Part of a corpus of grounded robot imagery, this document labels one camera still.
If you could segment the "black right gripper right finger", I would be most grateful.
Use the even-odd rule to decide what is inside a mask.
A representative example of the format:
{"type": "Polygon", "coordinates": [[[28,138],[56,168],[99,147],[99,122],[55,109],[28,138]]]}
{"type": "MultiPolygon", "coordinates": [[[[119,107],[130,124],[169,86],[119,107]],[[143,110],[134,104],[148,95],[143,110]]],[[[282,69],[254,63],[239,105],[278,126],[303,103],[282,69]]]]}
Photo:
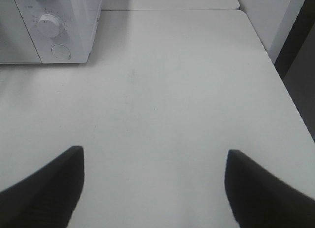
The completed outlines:
{"type": "Polygon", "coordinates": [[[315,201],[240,150],[229,150],[224,187],[242,228],[313,228],[315,201]]]}

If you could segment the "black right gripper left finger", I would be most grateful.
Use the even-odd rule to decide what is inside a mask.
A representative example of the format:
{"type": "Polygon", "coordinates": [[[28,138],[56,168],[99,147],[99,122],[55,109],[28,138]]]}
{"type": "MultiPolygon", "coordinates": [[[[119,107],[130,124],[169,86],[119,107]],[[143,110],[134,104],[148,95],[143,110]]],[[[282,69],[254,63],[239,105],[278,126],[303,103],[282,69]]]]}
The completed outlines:
{"type": "Polygon", "coordinates": [[[65,228],[85,181],[84,151],[72,146],[0,193],[2,228],[65,228]]]}

